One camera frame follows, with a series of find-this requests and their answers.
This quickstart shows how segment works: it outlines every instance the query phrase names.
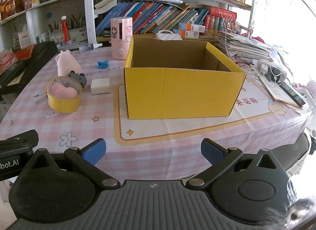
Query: pink stuffed toy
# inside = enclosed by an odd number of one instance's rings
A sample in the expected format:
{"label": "pink stuffed toy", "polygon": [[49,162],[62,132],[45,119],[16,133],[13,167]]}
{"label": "pink stuffed toy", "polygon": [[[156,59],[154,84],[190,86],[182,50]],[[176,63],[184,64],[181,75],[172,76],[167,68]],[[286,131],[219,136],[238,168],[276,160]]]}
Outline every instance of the pink stuffed toy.
{"label": "pink stuffed toy", "polygon": [[57,62],[58,76],[67,76],[70,71],[74,71],[77,74],[82,73],[80,64],[76,61],[75,57],[72,56],[69,50],[63,52],[60,51],[55,57]]}
{"label": "pink stuffed toy", "polygon": [[52,84],[51,95],[59,99],[72,99],[75,98],[78,93],[76,89],[65,87],[63,84],[56,82]]}

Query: stack of papers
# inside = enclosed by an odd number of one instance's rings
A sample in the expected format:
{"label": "stack of papers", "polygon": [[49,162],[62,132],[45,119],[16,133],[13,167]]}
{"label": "stack of papers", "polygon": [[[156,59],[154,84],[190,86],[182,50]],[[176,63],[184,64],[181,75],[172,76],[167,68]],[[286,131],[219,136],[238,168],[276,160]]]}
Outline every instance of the stack of papers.
{"label": "stack of papers", "polygon": [[226,33],[225,47],[225,32],[218,31],[215,37],[218,43],[216,47],[229,57],[234,62],[252,63],[253,59],[269,59],[269,53],[273,48],[261,43],[255,39],[250,39],[233,33]]}

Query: blue foam pad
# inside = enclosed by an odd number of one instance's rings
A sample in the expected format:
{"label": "blue foam pad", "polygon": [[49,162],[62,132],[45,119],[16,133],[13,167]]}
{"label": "blue foam pad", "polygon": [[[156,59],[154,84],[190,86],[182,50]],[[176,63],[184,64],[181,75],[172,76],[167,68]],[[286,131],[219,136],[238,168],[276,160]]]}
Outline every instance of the blue foam pad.
{"label": "blue foam pad", "polygon": [[201,142],[201,153],[212,165],[220,161],[225,156],[222,150],[218,149],[206,140]]}
{"label": "blue foam pad", "polygon": [[104,139],[99,138],[93,141],[90,145],[91,148],[84,151],[82,157],[92,165],[95,165],[105,155],[106,142]]}

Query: white flower print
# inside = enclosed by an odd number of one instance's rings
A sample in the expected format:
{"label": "white flower print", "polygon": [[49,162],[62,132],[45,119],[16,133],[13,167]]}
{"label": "white flower print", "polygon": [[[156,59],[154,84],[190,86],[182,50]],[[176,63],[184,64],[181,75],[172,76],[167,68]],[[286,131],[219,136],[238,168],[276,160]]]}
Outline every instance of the white flower print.
{"label": "white flower print", "polygon": [[72,132],[69,132],[67,135],[61,135],[60,139],[61,141],[59,143],[59,146],[66,145],[67,147],[71,147],[72,142],[77,141],[77,137],[72,136]]}

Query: star print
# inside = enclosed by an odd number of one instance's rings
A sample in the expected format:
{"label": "star print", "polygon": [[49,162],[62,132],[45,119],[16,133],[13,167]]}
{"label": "star print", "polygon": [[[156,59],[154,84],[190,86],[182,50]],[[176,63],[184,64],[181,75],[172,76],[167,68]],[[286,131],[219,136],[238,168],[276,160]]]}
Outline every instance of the star print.
{"label": "star print", "polygon": [[131,129],[129,129],[127,132],[126,132],[127,134],[129,134],[130,136],[134,133],[134,131],[133,130],[131,130]]}

